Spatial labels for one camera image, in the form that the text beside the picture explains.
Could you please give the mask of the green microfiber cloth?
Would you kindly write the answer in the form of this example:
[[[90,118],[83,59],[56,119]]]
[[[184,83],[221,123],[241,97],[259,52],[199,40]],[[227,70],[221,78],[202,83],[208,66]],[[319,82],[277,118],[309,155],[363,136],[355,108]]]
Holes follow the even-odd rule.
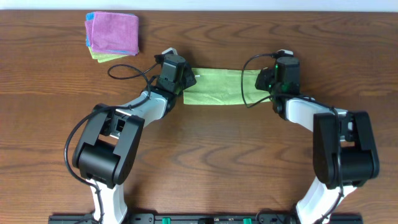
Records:
[[[257,90],[255,82],[259,70],[228,70],[193,68],[197,83],[183,92],[186,105],[243,105],[252,104],[269,95]]]

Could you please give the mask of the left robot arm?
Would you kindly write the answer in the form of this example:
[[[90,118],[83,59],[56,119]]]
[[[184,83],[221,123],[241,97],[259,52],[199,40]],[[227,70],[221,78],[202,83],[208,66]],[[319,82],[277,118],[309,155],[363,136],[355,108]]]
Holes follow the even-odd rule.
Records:
[[[64,148],[71,175],[88,185],[95,211],[91,223],[122,223],[127,214],[123,183],[136,158],[143,129],[162,119],[184,89],[196,84],[189,63],[163,63],[160,75],[146,79],[141,95],[125,105],[98,104],[71,131]]]

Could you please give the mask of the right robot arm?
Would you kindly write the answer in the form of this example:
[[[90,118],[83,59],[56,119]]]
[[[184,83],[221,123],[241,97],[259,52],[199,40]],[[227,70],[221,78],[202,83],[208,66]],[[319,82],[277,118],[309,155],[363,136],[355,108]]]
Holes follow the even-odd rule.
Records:
[[[300,92],[300,70],[275,65],[255,87],[269,93],[275,113],[313,134],[315,179],[285,223],[331,223],[333,212],[357,188],[378,176],[380,163],[365,111],[327,106]]]

